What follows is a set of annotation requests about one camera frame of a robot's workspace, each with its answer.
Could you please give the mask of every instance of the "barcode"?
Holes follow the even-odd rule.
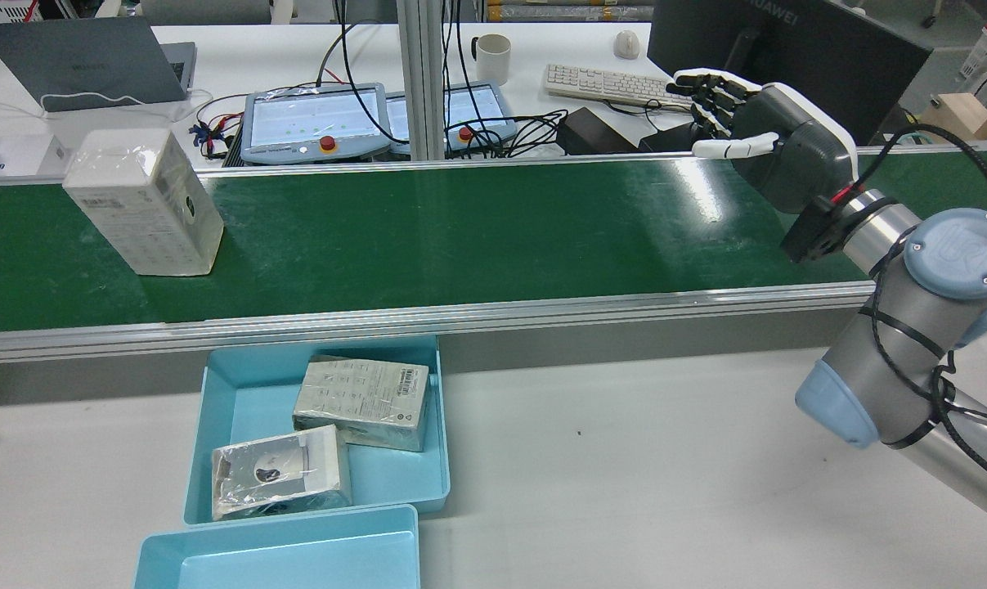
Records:
[[[126,209],[126,205],[115,198],[84,198],[79,202],[89,209]]]
[[[417,380],[417,369],[403,368],[402,372],[399,374],[398,394],[400,397],[402,395],[411,394],[412,388],[414,388],[414,380]]]

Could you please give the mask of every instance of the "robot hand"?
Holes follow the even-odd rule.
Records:
[[[693,98],[703,137],[697,157],[728,158],[778,211],[797,214],[857,178],[849,133],[784,83],[758,83],[721,70],[681,70],[668,91]]]

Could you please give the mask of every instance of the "white box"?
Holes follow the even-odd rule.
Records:
[[[63,186],[138,275],[213,268],[224,221],[168,129],[91,132]]]
[[[351,504],[348,450],[335,426],[213,451],[213,519]]]
[[[344,441],[424,450],[428,366],[314,357],[294,406],[294,428],[334,424]]]

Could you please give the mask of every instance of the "blue plastic bin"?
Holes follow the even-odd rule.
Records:
[[[274,515],[158,533],[135,589],[417,589],[411,506]]]
[[[213,522],[212,462],[216,447],[294,432],[296,396],[315,354],[428,366],[424,452],[348,444],[355,506],[410,503],[419,512],[442,509],[449,495],[449,455],[437,339],[362,339],[357,342],[269,344],[209,354],[202,406],[184,502],[184,523]],[[264,515],[261,519],[287,515]]]

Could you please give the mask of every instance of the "touchscreen teach pendant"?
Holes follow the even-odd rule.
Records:
[[[356,89],[358,96],[343,87],[250,94],[243,114],[242,160],[310,164],[367,157],[391,148],[391,139],[374,124],[376,120],[382,128],[389,127],[384,86],[363,83]]]

